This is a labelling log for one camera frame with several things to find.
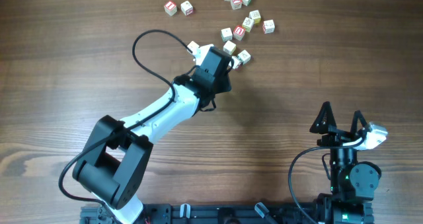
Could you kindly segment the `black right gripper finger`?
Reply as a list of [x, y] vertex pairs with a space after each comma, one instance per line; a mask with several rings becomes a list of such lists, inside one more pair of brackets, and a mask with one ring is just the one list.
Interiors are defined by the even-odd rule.
[[358, 122], [362, 125], [363, 128], [367, 126], [367, 122], [360, 110], [354, 112], [350, 133], [356, 133], [359, 130]]
[[335, 133], [336, 129], [336, 121], [334, 119], [330, 102], [326, 101], [321, 106], [319, 114], [309, 131], [311, 133]]

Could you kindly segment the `letter Z block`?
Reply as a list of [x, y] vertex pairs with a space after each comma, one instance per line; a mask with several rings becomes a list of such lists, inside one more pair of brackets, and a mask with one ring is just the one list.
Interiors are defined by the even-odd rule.
[[230, 66], [231, 66], [232, 70], [238, 70], [238, 68], [240, 68], [240, 66], [242, 66], [242, 61], [237, 56], [233, 56], [231, 58]]

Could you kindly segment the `yellow letter C block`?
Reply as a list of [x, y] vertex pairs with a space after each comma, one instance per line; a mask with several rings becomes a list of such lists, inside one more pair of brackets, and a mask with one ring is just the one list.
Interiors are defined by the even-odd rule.
[[223, 51], [229, 55], [232, 55], [234, 51], [236, 50], [236, 48], [237, 48], [237, 45], [234, 42], [228, 40], [223, 46]]

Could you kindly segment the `letter A soccer block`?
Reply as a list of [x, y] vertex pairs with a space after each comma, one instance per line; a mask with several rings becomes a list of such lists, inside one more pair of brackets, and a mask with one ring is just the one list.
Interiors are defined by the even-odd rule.
[[243, 50], [238, 53], [237, 57], [243, 65], [248, 63], [251, 59], [251, 55], [246, 50]]

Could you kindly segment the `red letter U block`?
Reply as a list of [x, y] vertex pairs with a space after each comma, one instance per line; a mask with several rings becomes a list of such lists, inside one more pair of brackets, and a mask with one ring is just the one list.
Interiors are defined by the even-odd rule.
[[233, 31], [234, 39], [241, 41], [245, 35], [246, 30], [242, 26], [236, 26]]

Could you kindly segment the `blue letter P yarn block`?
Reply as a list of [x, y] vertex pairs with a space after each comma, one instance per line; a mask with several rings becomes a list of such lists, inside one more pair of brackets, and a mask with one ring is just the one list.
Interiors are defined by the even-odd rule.
[[199, 48], [200, 46], [195, 41], [191, 41], [187, 45], [187, 51], [192, 55], [196, 55]]

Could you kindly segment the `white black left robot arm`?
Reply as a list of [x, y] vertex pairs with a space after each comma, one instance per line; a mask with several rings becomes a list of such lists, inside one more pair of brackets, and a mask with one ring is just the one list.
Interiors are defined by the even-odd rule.
[[111, 215], [114, 223], [135, 223], [143, 212], [138, 190], [155, 142], [231, 90], [226, 69], [194, 68], [169, 84], [168, 91], [136, 114], [101, 118], [76, 160], [72, 177]]

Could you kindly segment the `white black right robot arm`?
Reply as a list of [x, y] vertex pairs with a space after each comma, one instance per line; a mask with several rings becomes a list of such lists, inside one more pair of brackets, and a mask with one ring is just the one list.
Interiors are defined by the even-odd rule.
[[381, 169], [358, 161], [358, 153], [376, 148], [388, 135], [383, 126], [367, 122], [354, 112], [350, 131], [337, 128], [329, 102], [324, 102], [311, 133], [321, 134], [319, 147], [330, 148], [330, 193], [319, 194], [311, 217], [315, 223], [374, 224], [371, 202], [379, 185]]

